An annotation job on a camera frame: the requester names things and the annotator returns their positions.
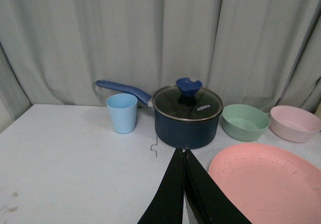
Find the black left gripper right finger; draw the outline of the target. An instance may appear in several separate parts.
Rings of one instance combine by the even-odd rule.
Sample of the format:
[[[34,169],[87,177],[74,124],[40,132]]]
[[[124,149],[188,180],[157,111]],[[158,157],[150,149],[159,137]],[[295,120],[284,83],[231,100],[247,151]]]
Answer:
[[[251,223],[228,199],[191,150],[182,151],[185,195],[198,223]]]

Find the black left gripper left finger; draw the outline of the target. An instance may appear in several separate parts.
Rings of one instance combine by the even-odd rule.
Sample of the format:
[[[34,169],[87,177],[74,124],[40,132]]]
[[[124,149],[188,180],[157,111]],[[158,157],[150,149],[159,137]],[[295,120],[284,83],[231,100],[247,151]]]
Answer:
[[[176,148],[158,190],[139,223],[182,223],[185,166],[182,151]]]

